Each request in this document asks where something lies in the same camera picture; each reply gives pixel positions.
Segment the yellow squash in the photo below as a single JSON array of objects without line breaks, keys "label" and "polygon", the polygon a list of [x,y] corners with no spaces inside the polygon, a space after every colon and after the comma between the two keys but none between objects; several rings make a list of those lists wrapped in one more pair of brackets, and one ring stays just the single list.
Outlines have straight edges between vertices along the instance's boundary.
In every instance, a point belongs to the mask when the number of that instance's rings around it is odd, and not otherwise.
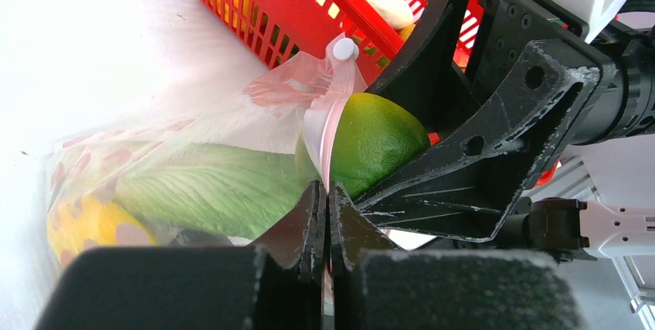
[{"label": "yellow squash", "polygon": [[115,202],[84,196],[54,206],[46,217],[46,235],[59,265],[97,247],[151,246],[152,233]]}]

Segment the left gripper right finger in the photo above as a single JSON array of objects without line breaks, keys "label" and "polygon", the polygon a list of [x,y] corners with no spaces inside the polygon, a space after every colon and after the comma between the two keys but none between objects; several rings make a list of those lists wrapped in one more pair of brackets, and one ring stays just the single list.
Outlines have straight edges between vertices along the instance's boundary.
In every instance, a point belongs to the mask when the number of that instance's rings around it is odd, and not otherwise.
[{"label": "left gripper right finger", "polygon": [[366,250],[398,250],[400,246],[356,209],[342,184],[330,184],[327,200],[334,327],[364,329],[360,256]]}]

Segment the green napa cabbage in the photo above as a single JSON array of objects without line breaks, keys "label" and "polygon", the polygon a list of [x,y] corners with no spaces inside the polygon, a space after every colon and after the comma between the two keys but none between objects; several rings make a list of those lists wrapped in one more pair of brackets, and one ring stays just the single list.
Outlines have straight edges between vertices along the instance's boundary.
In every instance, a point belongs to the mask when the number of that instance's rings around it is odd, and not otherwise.
[{"label": "green napa cabbage", "polygon": [[192,145],[125,172],[114,201],[147,221],[254,240],[285,216],[306,186],[284,153]]}]

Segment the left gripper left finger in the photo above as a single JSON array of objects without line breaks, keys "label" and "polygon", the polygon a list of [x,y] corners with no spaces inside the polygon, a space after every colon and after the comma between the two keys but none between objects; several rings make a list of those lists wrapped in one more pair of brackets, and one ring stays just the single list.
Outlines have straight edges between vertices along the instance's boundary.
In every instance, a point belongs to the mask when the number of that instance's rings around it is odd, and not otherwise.
[{"label": "left gripper left finger", "polygon": [[295,206],[253,241],[252,329],[323,328],[326,198],[321,182],[309,182]]}]

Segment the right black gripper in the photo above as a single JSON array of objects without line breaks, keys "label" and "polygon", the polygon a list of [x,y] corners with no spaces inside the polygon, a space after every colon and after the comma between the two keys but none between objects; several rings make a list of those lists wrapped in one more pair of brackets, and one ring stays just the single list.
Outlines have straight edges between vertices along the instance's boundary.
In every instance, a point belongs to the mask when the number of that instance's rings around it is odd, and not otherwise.
[{"label": "right black gripper", "polygon": [[[446,123],[446,81],[468,1],[429,0],[410,37],[366,91],[438,131]],[[478,4],[484,13],[466,76],[478,102],[489,98],[450,136],[356,200],[376,226],[492,240],[522,192],[572,143],[616,75],[609,56],[557,39],[568,33],[583,40],[589,25],[554,1]]]}]

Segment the clear pink-dotted zip bag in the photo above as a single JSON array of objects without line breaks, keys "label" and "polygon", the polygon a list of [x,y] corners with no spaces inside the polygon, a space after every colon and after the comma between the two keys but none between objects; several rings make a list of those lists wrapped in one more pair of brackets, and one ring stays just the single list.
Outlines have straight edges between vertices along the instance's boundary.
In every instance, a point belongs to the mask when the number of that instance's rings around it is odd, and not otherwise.
[{"label": "clear pink-dotted zip bag", "polygon": [[298,53],[240,92],[186,115],[57,144],[46,238],[62,266],[96,247],[255,240],[330,178],[338,122],[362,86],[359,48],[339,35],[324,58]]}]

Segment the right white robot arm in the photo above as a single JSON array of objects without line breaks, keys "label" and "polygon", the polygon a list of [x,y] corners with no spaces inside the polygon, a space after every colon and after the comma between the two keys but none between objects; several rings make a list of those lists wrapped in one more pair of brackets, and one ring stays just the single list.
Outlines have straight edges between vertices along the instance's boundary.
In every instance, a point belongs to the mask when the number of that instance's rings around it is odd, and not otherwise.
[{"label": "right white robot arm", "polygon": [[355,199],[379,227],[455,247],[529,249],[556,260],[638,250],[644,220],[524,192],[570,145],[654,132],[654,35],[589,26],[552,0],[479,0],[465,69],[453,61],[469,0],[429,0],[369,92],[419,119],[438,142]]}]

